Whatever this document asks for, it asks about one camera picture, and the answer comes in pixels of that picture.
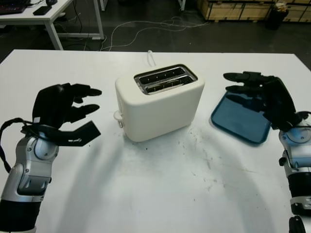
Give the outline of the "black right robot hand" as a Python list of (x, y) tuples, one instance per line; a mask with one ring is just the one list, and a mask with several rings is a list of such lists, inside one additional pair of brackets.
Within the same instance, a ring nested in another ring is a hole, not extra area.
[(280, 78), (250, 71), (225, 73), (223, 77), (243, 84), (227, 86), (227, 98), (254, 112), (263, 112), (273, 129), (287, 132), (302, 121)]

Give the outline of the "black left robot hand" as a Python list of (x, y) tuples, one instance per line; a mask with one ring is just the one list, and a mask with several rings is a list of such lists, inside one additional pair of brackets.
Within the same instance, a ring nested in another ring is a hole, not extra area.
[(87, 115), (97, 111), (97, 104), (73, 106), (82, 104), (83, 98), (102, 94), (99, 89), (84, 84), (56, 84), (39, 91), (36, 96), (32, 118), (33, 122), (53, 127), (55, 129), (67, 122), (74, 123), (86, 118)]

